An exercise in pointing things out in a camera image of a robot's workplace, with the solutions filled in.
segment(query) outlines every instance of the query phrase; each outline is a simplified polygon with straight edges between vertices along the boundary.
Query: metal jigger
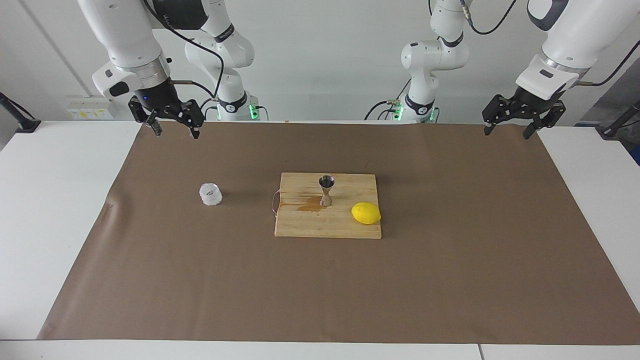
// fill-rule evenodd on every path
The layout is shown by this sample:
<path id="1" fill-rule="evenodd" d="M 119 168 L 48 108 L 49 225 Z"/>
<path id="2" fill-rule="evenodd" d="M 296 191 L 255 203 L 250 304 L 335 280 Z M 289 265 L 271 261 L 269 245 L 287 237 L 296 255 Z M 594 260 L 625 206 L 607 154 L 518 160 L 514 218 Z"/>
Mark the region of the metal jigger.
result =
<path id="1" fill-rule="evenodd" d="M 320 187 L 322 188 L 322 199 L 320 199 L 320 205 L 325 208 L 331 206 L 331 197 L 329 196 L 329 191 L 335 185 L 335 179 L 333 176 L 325 175 L 320 178 Z"/>

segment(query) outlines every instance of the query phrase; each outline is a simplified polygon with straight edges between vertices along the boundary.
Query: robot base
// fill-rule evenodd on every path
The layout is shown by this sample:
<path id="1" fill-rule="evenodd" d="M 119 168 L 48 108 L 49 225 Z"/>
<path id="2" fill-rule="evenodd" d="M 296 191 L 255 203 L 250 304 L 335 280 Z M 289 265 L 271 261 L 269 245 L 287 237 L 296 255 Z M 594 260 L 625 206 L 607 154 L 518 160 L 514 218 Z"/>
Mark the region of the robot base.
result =
<path id="1" fill-rule="evenodd" d="M 258 105 L 258 98 L 249 95 L 249 101 L 235 113 L 228 112 L 226 108 L 218 106 L 218 121 L 260 121 Z"/>
<path id="2" fill-rule="evenodd" d="M 415 121 L 417 123 L 434 124 L 438 122 L 438 116 L 440 110 L 435 111 L 433 107 L 434 101 L 427 105 L 420 105 L 416 103 L 409 103 L 407 101 L 408 95 L 403 94 L 401 96 L 401 102 L 398 107 L 394 107 L 395 112 L 392 113 L 393 120 L 402 121 Z"/>

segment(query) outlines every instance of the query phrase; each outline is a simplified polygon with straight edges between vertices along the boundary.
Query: black stand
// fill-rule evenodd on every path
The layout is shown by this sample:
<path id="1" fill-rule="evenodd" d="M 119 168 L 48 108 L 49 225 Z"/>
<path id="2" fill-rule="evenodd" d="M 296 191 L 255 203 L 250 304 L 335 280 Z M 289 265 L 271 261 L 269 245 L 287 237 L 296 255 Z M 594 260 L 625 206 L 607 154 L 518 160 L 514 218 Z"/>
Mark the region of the black stand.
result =
<path id="1" fill-rule="evenodd" d="M 15 106 L 11 103 L 9 98 L 5 94 L 0 92 L 0 105 L 5 108 L 9 113 L 18 120 L 20 127 L 15 131 L 17 134 L 31 134 L 36 131 L 36 128 L 42 121 L 27 119 Z"/>
<path id="2" fill-rule="evenodd" d="M 634 117 L 639 111 L 640 101 L 633 104 L 627 111 L 625 111 L 624 114 L 622 114 L 616 121 L 614 121 L 613 124 L 606 127 L 596 126 L 596 130 L 604 140 L 611 140 L 611 138 L 616 136 L 618 130 L 620 130 L 620 128 L 623 127 L 629 120 L 631 120 L 631 118 Z"/>

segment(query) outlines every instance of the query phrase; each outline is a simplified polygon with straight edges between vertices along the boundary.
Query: green indicator light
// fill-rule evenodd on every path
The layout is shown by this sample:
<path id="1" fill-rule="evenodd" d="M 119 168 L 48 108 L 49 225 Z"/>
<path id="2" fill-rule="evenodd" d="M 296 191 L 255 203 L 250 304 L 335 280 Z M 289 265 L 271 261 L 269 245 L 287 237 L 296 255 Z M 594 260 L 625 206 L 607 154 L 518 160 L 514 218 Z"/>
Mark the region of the green indicator light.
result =
<path id="1" fill-rule="evenodd" d="M 395 115 L 396 120 L 398 120 L 398 121 L 402 120 L 401 118 L 402 118 L 403 111 L 404 111 L 404 107 L 402 105 L 398 105 L 398 109 L 396 109 L 396 114 L 397 115 Z"/>
<path id="2" fill-rule="evenodd" d="M 257 112 L 257 111 L 255 111 L 255 106 L 253 106 L 253 105 L 251 105 L 251 104 L 250 104 L 250 105 L 249 105 L 249 111 L 251 112 L 251 119 L 252 119 L 252 120 L 255 120 L 255 119 L 257 119 L 257 118 L 258 118 L 258 112 Z"/>
<path id="3" fill-rule="evenodd" d="M 429 116 L 428 122 L 430 124 L 437 124 L 439 116 L 440 116 L 440 108 L 434 107 L 433 109 L 431 109 L 431 116 Z"/>

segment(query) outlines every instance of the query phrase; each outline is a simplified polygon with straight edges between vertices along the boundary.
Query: wall outlet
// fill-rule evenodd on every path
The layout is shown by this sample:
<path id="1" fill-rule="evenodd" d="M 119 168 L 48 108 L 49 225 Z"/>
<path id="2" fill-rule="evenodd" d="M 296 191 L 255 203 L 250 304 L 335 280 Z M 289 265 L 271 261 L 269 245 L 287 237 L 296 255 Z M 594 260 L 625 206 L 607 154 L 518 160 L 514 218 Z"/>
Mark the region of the wall outlet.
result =
<path id="1" fill-rule="evenodd" d="M 115 105 L 103 97 L 69 99 L 67 113 L 74 120 L 113 120 Z"/>

